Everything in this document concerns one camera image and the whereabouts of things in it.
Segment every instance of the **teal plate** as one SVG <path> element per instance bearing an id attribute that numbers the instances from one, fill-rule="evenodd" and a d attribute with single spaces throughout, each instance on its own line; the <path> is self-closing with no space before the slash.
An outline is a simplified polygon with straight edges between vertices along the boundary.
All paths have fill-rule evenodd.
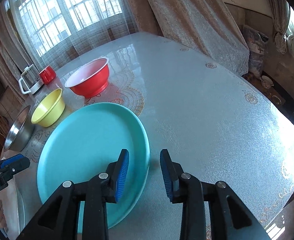
<path id="1" fill-rule="evenodd" d="M 133 209 L 146 183 L 149 142 L 143 124 L 124 106 L 96 103 L 63 120 L 48 138 L 39 159 L 37 187 L 42 203 L 65 180 L 90 180 L 117 161 L 121 149 L 129 151 L 125 189 L 117 204 L 107 203 L 108 227 L 119 223 Z M 82 232 L 81 203 L 78 232 Z"/>

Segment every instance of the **ceramic bowl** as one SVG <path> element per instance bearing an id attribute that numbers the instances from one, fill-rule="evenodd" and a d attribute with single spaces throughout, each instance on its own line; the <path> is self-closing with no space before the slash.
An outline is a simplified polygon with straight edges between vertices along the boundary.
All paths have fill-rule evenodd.
<path id="1" fill-rule="evenodd" d="M 92 98 L 108 86 L 108 58 L 98 58 L 78 69 L 65 82 L 76 95 Z"/>
<path id="2" fill-rule="evenodd" d="M 63 90 L 58 88 L 47 95 L 36 107 L 32 115 L 32 123 L 49 127 L 58 120 L 65 109 Z"/>
<path id="3" fill-rule="evenodd" d="M 267 76 L 262 76 L 260 77 L 261 80 L 261 85 L 265 88 L 265 89 L 269 89 L 273 86 L 273 82 L 270 78 L 268 78 Z"/>

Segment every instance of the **curtain tie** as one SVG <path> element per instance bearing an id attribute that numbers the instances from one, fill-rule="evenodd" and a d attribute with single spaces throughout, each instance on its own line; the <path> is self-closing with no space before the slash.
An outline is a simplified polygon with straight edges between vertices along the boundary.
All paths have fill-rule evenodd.
<path id="1" fill-rule="evenodd" d="M 276 45 L 277 51 L 282 54 L 286 53 L 286 39 L 283 33 L 276 32 L 276 35 L 274 36 L 274 43 Z"/>
<path id="2" fill-rule="evenodd" d="M 294 36 L 293 35 L 288 36 L 287 45 L 288 45 L 290 54 L 292 55 L 292 57 L 294 57 Z"/>

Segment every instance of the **red bowl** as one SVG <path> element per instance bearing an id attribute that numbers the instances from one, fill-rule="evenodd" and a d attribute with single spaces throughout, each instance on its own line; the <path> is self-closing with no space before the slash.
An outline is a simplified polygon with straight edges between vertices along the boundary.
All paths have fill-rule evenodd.
<path id="1" fill-rule="evenodd" d="M 65 87 L 85 98 L 98 95 L 108 86 L 108 62 L 103 57 L 83 65 L 66 80 Z"/>

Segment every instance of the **metal screw head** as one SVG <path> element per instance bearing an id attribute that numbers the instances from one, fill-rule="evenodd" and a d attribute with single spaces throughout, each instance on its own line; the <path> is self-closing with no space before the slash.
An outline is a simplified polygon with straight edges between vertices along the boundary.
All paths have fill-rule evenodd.
<path id="1" fill-rule="evenodd" d="M 191 178 L 191 175 L 190 175 L 189 173 L 184 172 L 184 173 L 181 175 L 181 177 L 182 177 L 183 179 L 190 179 L 190 178 Z"/>
<path id="2" fill-rule="evenodd" d="M 71 181 L 70 180 L 66 180 L 63 182 L 63 187 L 70 187 L 71 186 Z"/>
<path id="3" fill-rule="evenodd" d="M 217 186 L 220 187 L 220 188 L 225 188 L 225 187 L 227 187 L 226 183 L 223 182 L 223 181 L 218 181 L 218 182 L 217 182 Z"/>
<path id="4" fill-rule="evenodd" d="M 102 172 L 101 174 L 99 174 L 98 176 L 100 179 L 106 179 L 108 178 L 108 174 L 106 172 Z"/>

